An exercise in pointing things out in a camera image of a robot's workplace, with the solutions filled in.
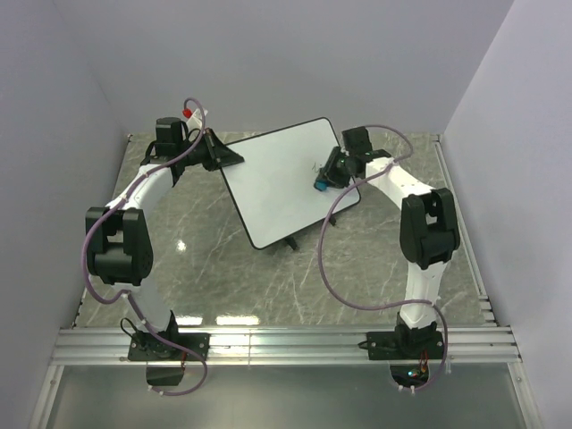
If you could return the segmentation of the blue whiteboard eraser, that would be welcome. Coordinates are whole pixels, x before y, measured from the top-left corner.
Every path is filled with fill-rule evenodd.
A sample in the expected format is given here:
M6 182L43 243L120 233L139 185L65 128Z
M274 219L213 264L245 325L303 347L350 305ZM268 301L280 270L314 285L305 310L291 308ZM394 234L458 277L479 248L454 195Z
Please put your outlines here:
M318 191L326 191L329 188L329 184L327 181L323 181L323 180L316 180L314 182L314 188Z

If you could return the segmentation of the white whiteboard black frame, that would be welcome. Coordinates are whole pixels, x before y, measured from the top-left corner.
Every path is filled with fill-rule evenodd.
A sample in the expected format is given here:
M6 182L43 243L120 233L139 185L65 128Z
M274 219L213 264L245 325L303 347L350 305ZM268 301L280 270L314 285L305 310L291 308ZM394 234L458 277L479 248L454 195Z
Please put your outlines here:
M314 187L318 170L340 145L325 117L233 141L244 161L223 179L253 248L263 249L320 223L339 189Z

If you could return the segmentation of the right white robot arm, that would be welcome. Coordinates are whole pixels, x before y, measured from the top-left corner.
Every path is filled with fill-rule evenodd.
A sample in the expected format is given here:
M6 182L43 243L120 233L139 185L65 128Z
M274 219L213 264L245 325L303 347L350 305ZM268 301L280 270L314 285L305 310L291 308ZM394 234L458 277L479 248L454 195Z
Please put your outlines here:
M436 306L442 277L460 245L455 199L447 188L421 182L401 167L413 155L413 146L392 156L372 145L367 126L345 130L343 145L335 147L315 179L320 191L338 189L349 194L369 183L400 210L399 243L408 262L405 298L393 304L397 322L393 332L366 336L366 346L384 359L441 358L445 334Z

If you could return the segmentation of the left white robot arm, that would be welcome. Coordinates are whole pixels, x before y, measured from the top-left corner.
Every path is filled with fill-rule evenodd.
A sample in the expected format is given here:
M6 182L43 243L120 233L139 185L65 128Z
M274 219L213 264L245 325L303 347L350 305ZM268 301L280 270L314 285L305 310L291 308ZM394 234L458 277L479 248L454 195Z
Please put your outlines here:
M145 360L174 360L189 351L174 313L149 279L154 253L146 217L187 168L202 165L211 172L243 161L204 123L190 127L175 117L160 118L156 137L128 187L106 206L86 213L83 273L115 290L110 299L96 295L98 302L110 305L124 299L129 303L131 346Z

